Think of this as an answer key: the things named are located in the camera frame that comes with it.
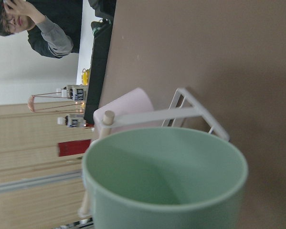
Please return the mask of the white wire cup rack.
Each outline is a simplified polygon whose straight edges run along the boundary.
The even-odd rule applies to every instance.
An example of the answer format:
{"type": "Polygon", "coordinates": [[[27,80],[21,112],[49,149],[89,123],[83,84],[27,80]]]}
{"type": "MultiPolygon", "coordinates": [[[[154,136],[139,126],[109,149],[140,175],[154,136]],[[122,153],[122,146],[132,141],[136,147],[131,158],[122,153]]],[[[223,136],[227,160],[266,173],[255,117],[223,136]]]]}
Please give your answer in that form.
{"type": "Polygon", "coordinates": [[[216,203],[210,149],[229,136],[184,89],[188,107],[116,116],[105,111],[99,137],[85,152],[83,178],[89,214],[184,215],[216,203]]]}

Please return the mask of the green cup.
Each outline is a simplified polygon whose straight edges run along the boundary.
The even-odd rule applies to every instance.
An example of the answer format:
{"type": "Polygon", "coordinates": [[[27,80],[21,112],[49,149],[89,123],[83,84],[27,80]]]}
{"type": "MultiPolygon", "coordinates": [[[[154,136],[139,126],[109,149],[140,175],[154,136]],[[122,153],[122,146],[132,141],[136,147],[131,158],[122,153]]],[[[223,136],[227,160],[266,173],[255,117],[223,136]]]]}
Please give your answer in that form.
{"type": "Polygon", "coordinates": [[[174,127],[98,140],[82,167],[97,229],[234,229],[248,177],[235,146],[174,127]]]}

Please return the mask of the pink cup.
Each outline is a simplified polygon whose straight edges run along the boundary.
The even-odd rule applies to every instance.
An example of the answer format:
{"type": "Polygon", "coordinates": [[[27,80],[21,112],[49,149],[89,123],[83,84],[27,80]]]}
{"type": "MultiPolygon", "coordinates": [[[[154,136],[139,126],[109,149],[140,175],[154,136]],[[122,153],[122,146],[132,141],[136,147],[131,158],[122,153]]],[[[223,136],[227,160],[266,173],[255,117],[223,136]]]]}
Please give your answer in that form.
{"type": "Polygon", "coordinates": [[[152,102],[146,92],[141,88],[136,88],[125,95],[111,101],[100,107],[93,113],[94,119],[94,138],[98,139],[100,135],[99,124],[102,122],[105,111],[113,111],[116,116],[145,113],[154,111],[152,102]]]}

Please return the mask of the red box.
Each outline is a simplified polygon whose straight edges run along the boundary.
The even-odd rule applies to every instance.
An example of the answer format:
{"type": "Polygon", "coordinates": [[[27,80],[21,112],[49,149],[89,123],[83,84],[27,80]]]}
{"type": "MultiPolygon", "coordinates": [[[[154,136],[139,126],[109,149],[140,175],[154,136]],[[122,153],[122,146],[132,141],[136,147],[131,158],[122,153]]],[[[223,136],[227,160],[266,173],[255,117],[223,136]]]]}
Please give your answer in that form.
{"type": "Polygon", "coordinates": [[[72,156],[83,154],[90,146],[91,140],[76,140],[76,141],[68,141],[62,142],[58,144],[58,156],[72,156]]]}

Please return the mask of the person in grey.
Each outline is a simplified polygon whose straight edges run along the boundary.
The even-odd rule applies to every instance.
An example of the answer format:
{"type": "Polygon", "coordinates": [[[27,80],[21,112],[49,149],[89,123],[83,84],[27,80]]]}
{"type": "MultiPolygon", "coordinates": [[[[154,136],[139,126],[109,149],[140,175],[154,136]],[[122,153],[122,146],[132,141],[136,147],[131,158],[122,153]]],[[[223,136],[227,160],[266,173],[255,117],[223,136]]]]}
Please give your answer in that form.
{"type": "Polygon", "coordinates": [[[0,0],[0,36],[28,33],[41,56],[62,58],[79,53],[83,1],[0,0]]]}

